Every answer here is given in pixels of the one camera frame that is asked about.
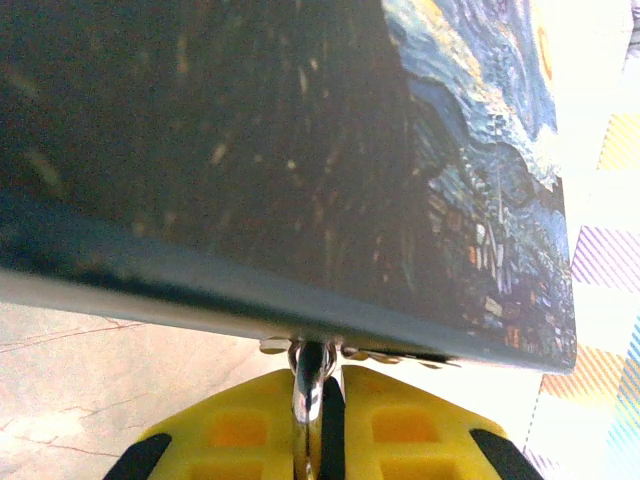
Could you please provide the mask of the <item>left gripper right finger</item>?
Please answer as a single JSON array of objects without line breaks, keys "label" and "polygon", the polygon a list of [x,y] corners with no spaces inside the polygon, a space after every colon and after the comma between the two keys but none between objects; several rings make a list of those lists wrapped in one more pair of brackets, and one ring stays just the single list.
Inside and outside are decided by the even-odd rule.
[{"label": "left gripper right finger", "polygon": [[348,365],[325,390],[326,479],[538,479],[497,423]]}]

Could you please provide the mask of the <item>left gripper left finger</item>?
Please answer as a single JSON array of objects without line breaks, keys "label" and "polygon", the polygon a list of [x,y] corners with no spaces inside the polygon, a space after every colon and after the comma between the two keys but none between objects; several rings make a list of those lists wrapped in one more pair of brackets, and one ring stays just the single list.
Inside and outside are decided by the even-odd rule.
[{"label": "left gripper left finger", "polygon": [[292,374],[220,391],[146,429],[107,479],[292,479]]}]

